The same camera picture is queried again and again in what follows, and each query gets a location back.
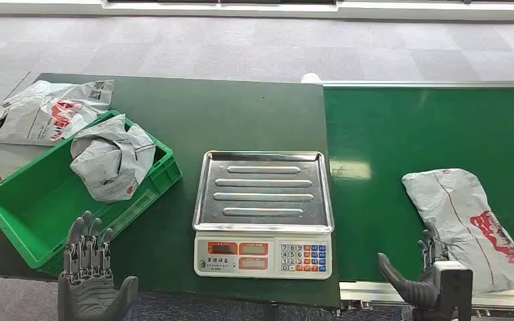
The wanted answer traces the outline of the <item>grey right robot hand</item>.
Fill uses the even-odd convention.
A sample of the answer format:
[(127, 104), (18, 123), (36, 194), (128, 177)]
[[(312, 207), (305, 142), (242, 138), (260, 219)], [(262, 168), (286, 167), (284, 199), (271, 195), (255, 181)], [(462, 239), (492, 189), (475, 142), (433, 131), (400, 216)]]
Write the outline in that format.
[(390, 263), (384, 253), (377, 254), (377, 263), (381, 274), (394, 287), (402, 299), (419, 308), (433, 309), (439, 289), (434, 285), (434, 264), (437, 261), (447, 261), (447, 250), (441, 242), (438, 230), (429, 222), (424, 223), (424, 238), (418, 241), (421, 249), (423, 269), (419, 280), (405, 278)]

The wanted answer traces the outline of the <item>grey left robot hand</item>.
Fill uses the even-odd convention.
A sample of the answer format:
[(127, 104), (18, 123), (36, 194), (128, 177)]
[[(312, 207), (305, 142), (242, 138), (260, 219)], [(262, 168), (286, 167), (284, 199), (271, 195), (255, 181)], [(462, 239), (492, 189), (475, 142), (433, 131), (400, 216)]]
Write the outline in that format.
[(123, 320), (138, 293), (139, 279), (128, 276), (119, 289), (111, 268), (113, 230), (85, 211), (72, 223), (58, 276), (59, 320)]

